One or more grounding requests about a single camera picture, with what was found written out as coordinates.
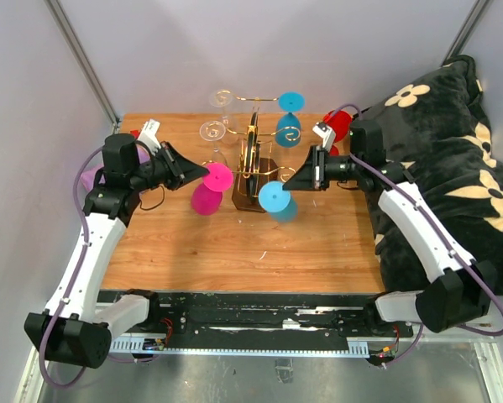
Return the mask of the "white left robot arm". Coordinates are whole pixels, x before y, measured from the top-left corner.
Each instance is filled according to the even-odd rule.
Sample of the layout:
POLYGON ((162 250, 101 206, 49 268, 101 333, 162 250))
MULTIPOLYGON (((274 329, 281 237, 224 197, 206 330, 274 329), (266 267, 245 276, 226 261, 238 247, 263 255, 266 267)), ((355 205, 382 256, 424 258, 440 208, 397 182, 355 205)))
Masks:
POLYGON ((153 332, 160 326, 159 296, 151 290, 127 290, 97 311, 102 280, 141 194, 158 187, 176 191, 208 173, 170 143, 130 133, 108 136, 95 153, 102 156, 102 168, 85 200, 76 203, 81 230, 71 259, 44 310, 30 312, 24 322, 41 364, 96 369, 114 339, 133 327, 153 332))

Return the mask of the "blue wine glass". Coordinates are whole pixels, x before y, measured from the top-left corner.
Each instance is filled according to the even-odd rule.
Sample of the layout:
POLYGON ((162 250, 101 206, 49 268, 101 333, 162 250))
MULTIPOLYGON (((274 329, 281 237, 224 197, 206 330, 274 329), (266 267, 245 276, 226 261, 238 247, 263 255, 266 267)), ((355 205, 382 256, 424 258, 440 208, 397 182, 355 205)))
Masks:
POLYGON ((286 92, 279 97, 278 105, 285 114, 276 125, 275 141, 284 148, 295 147, 301 141, 301 122, 296 113, 305 106, 305 98, 299 92, 286 92))
POLYGON ((259 204, 277 222, 291 222, 298 212, 296 201, 280 181, 269 181, 261 187, 259 204))

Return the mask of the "pink wine glass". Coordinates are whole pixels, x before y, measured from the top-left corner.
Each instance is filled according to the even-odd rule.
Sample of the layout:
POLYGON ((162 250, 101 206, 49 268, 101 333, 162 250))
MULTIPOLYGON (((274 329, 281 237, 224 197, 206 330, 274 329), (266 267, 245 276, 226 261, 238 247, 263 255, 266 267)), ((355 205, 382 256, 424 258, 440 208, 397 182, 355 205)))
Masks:
POLYGON ((223 194, 233 185, 233 172, 224 164, 210 163, 208 174, 191 196, 191 207, 199 215, 209 216, 217 212, 223 194))

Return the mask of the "red wine glass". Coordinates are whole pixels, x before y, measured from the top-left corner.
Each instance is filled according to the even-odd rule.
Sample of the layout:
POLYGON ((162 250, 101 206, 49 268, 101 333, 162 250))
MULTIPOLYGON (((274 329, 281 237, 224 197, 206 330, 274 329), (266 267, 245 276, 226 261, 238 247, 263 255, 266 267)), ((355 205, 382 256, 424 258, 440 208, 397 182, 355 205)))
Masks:
POLYGON ((348 134, 349 125, 353 121, 353 117, 350 113, 347 113, 343 110, 334 113, 330 111, 323 118, 323 122, 329 126, 333 132, 335 133, 335 137, 333 140, 333 145, 329 151, 330 155, 339 155, 338 151, 338 143, 340 143, 346 135, 348 134))

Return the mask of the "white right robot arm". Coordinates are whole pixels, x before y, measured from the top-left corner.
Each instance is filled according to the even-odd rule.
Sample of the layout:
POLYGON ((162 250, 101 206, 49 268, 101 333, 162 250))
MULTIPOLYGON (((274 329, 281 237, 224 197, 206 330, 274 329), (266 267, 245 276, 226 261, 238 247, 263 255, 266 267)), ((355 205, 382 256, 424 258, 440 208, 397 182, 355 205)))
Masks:
POLYGON ((424 290, 397 291, 375 298, 364 329, 380 336, 393 322, 419 322, 439 333, 488 315, 495 298, 495 267, 479 262, 439 222, 408 170, 389 161, 379 124, 350 124, 350 153, 332 155, 335 134, 325 122, 312 129, 322 142, 309 149, 301 168, 283 185, 287 191, 325 191, 333 181, 355 181, 377 198, 378 207, 399 228, 425 270, 424 290))

